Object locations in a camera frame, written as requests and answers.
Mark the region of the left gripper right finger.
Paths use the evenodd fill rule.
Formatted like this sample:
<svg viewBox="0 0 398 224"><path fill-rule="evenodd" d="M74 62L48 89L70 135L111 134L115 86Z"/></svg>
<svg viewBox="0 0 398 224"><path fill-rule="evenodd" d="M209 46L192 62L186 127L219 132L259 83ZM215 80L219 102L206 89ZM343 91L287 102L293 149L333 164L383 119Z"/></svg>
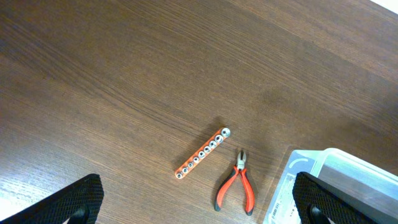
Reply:
<svg viewBox="0 0 398 224"><path fill-rule="evenodd" d="M377 223L375 209L308 172L297 174L292 195L302 223Z"/></svg>

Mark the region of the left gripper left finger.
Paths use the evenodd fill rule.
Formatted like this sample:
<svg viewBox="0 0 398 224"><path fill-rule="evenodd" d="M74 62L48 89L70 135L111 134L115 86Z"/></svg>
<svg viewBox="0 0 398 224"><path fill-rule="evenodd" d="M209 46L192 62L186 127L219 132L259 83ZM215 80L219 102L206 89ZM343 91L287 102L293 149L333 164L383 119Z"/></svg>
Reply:
<svg viewBox="0 0 398 224"><path fill-rule="evenodd" d="M1 223L95 223L103 198L100 176L89 174Z"/></svg>

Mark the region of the clear plastic container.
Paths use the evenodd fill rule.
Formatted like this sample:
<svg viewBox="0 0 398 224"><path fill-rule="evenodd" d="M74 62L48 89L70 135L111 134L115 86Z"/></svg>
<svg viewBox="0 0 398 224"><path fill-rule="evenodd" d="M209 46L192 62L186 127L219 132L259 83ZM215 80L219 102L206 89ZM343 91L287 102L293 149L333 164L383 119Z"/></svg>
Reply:
<svg viewBox="0 0 398 224"><path fill-rule="evenodd" d="M337 148L293 150L283 158L263 223L300 223L292 190L296 175L308 172L397 223L397 176Z"/></svg>

